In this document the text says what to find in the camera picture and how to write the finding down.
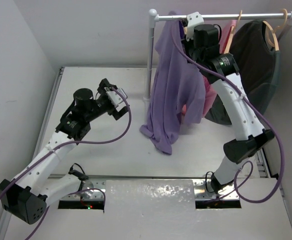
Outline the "purple t shirt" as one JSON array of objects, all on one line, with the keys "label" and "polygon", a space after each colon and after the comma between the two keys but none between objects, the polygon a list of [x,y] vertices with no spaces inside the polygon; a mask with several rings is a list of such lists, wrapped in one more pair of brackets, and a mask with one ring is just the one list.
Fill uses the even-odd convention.
[{"label": "purple t shirt", "polygon": [[204,113],[205,83],[199,69],[180,54],[183,25],[179,20],[165,23],[155,45],[156,68],[146,123],[140,132],[160,152],[171,155],[181,124],[199,124]]}]

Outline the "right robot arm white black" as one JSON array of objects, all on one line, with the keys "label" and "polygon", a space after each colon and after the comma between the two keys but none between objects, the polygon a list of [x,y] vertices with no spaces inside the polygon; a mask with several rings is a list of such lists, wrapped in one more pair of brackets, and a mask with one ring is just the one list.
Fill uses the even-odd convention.
[{"label": "right robot arm white black", "polygon": [[244,162],[275,136],[264,128],[250,107],[233,55],[220,53],[219,30],[212,24],[189,26],[183,44],[187,56],[201,66],[201,74],[217,92],[235,134],[233,140],[223,145],[225,157],[211,175],[210,187],[218,193],[234,181]]}]

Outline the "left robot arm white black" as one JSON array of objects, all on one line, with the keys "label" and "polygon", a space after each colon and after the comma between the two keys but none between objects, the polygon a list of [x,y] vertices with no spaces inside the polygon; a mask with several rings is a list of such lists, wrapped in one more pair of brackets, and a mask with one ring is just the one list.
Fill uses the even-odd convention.
[{"label": "left robot arm white black", "polygon": [[125,91],[106,78],[99,83],[97,92],[99,96],[94,98],[88,88],[76,90],[48,143],[22,172],[0,183],[0,202],[5,211],[32,225],[52,203],[78,191],[88,181],[87,175],[71,169],[57,183],[46,183],[63,158],[78,144],[85,143],[83,138],[92,121],[104,114],[119,120],[131,113]]}]

